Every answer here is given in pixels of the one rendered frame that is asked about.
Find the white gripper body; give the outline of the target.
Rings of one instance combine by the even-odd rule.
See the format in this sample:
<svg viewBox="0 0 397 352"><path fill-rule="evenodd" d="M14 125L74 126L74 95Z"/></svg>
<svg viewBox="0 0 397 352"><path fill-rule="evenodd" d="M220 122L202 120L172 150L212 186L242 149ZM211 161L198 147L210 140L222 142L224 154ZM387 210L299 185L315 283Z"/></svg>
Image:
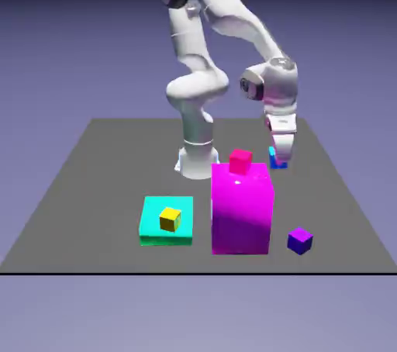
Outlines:
<svg viewBox="0 0 397 352"><path fill-rule="evenodd" d="M295 133L271 134L277 162L289 162L292 158Z"/></svg>

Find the large cyan box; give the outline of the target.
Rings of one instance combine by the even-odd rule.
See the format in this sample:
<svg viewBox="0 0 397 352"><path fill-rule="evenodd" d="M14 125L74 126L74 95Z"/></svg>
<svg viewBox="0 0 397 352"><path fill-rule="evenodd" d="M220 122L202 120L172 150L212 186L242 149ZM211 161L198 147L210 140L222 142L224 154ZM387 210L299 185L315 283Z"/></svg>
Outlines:
<svg viewBox="0 0 397 352"><path fill-rule="evenodd" d="M181 224L174 233L160 228L159 215L165 207L181 210ZM147 196L140 218L141 246L189 246L193 237L193 197Z"/></svg>

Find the large magenta box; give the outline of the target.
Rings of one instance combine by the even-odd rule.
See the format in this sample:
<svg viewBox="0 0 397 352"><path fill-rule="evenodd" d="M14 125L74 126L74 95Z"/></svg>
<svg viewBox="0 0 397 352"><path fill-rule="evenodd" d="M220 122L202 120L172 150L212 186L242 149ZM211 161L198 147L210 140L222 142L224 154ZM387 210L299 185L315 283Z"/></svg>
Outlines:
<svg viewBox="0 0 397 352"><path fill-rule="evenodd" d="M268 166L253 163L245 174L214 164L211 179L212 252L264 255L269 251L274 187Z"/></svg>

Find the small yellow cube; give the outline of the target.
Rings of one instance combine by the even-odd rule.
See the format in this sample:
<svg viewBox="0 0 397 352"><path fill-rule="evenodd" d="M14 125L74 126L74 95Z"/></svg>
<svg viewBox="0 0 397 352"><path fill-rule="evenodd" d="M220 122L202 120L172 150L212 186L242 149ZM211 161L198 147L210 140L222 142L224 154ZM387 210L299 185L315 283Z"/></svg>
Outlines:
<svg viewBox="0 0 397 352"><path fill-rule="evenodd" d="M165 207L159 215L160 228L174 233L181 224L181 210Z"/></svg>

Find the small purple cube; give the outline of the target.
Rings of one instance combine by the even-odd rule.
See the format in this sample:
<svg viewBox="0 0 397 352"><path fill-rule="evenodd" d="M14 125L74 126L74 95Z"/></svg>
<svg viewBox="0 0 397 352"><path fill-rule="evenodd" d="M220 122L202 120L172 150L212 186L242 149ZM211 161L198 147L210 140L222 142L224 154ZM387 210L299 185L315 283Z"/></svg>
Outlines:
<svg viewBox="0 0 397 352"><path fill-rule="evenodd" d="M288 234L287 248L298 255L303 255L311 249L313 235L303 228L296 228Z"/></svg>

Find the small red cube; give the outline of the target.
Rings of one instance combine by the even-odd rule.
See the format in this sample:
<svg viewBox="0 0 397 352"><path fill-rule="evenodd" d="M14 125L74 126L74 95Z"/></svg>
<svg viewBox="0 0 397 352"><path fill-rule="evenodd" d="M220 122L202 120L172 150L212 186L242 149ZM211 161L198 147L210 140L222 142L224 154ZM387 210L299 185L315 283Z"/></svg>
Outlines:
<svg viewBox="0 0 397 352"><path fill-rule="evenodd" d="M230 172L245 175L251 166L253 153L249 150L234 149L230 154Z"/></svg>

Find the small blue cube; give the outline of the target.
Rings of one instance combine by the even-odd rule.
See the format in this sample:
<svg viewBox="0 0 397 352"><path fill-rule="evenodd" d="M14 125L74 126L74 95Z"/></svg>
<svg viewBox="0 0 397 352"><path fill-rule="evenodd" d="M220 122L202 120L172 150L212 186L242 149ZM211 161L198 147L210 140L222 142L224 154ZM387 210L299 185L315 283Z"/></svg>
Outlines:
<svg viewBox="0 0 397 352"><path fill-rule="evenodd" d="M268 148L269 162L271 169L284 169L288 167L288 163L285 161L279 161L276 157L276 151L273 146Z"/></svg>

